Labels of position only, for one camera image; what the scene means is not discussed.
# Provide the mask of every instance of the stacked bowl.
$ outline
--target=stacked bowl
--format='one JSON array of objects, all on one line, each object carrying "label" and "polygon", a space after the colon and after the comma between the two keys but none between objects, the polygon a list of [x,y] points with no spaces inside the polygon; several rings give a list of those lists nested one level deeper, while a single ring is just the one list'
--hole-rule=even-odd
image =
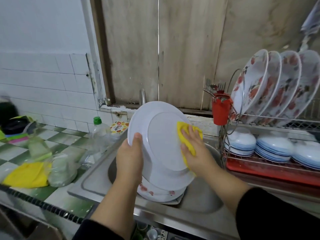
[{"label": "stacked bowl", "polygon": [[143,170],[138,194],[155,202],[169,202],[181,196],[195,175],[185,165],[180,149],[177,122],[190,124],[176,107],[161,101],[142,105],[132,116],[128,143],[142,135]]},{"label": "stacked bowl", "polygon": [[306,167],[320,169],[320,144],[315,141],[298,142],[292,158]]},{"label": "stacked bowl", "polygon": [[234,155],[249,157],[254,153],[254,149],[256,147],[256,138],[248,129],[238,127],[225,140],[224,147],[227,151]]},{"label": "stacked bowl", "polygon": [[257,138],[256,154],[269,161],[286,163],[293,151],[292,142],[281,135],[261,135]]}]

